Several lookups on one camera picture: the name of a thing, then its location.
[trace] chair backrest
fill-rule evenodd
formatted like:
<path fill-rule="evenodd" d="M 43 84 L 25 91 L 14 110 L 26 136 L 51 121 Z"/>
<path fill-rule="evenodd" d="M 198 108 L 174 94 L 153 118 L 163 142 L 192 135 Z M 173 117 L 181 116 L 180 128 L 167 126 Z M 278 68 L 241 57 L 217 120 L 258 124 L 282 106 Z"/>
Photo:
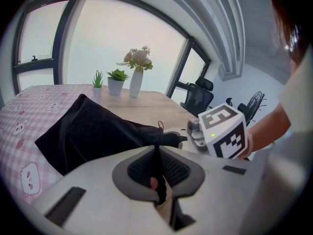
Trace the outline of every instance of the chair backrest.
<path fill-rule="evenodd" d="M 213 83 L 207 79 L 205 79 L 204 77 L 199 77 L 196 82 L 196 85 L 199 85 L 200 87 L 208 90 L 208 91 L 212 91 L 213 90 Z"/>
<path fill-rule="evenodd" d="M 185 101 L 186 110 L 198 117 L 199 113 L 205 112 L 214 95 L 208 90 L 196 84 L 189 84 Z"/>

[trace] black cloth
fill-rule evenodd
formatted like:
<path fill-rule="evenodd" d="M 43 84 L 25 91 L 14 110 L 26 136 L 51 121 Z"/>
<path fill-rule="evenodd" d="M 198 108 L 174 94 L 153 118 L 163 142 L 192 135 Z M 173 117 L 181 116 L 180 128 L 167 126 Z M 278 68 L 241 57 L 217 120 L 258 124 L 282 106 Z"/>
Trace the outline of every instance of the black cloth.
<path fill-rule="evenodd" d="M 164 134 L 162 128 L 124 120 L 84 94 L 35 144 L 47 161 L 62 175 L 85 162 L 148 146 L 178 147 L 182 138 Z M 158 180 L 160 202 L 165 201 L 166 186 L 157 166 L 152 177 Z"/>

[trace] pink checkered bedsheet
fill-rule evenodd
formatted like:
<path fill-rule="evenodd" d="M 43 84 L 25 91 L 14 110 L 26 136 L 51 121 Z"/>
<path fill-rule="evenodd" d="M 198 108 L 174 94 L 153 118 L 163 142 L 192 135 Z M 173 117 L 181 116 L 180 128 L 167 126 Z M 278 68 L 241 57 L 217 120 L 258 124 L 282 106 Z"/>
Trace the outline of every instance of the pink checkered bedsheet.
<path fill-rule="evenodd" d="M 80 94 L 99 101 L 93 97 L 92 85 L 32 86 L 0 111 L 0 174 L 15 197 L 31 204 L 62 178 L 35 140 L 64 115 Z"/>

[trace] cartoon bear print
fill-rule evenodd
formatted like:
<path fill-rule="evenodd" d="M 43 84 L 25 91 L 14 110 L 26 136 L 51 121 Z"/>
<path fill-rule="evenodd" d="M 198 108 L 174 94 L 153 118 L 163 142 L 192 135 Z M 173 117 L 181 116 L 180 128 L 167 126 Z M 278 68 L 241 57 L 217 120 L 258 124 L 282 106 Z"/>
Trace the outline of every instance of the cartoon bear print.
<path fill-rule="evenodd" d="M 11 107 L 12 104 L 13 104 L 13 102 L 8 102 L 8 103 L 5 105 L 4 109 L 5 109 L 5 110 L 8 110 L 8 109 Z"/>
<path fill-rule="evenodd" d="M 22 167 L 20 175 L 25 197 L 37 194 L 40 191 L 39 173 L 34 162 L 30 162 L 27 166 Z"/>
<path fill-rule="evenodd" d="M 28 119 L 25 119 L 23 122 L 18 121 L 13 129 L 13 135 L 17 135 L 22 133 L 25 130 L 26 124 L 28 123 Z"/>
<path fill-rule="evenodd" d="M 49 97 L 49 94 L 41 95 L 41 96 L 37 99 L 37 101 L 43 101 L 43 100 L 45 100 L 45 99 L 48 99 L 48 97 Z"/>
<path fill-rule="evenodd" d="M 23 104 L 17 104 L 13 107 L 13 111 L 14 112 L 18 112 L 19 110 L 21 110 L 23 108 Z"/>
<path fill-rule="evenodd" d="M 60 105 L 61 104 L 64 104 L 64 102 L 53 102 L 53 103 L 50 103 L 48 108 L 47 108 L 47 111 L 53 111 L 53 112 L 56 112 L 60 109 Z"/>

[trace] hair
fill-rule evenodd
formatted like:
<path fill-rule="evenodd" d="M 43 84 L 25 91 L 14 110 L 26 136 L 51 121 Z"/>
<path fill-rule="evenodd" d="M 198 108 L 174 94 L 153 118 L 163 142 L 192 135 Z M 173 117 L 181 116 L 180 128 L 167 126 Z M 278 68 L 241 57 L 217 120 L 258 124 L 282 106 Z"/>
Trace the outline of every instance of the hair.
<path fill-rule="evenodd" d="M 271 0 L 276 24 L 283 33 L 288 53 L 296 64 L 300 64 L 308 45 L 313 44 L 311 0 Z"/>

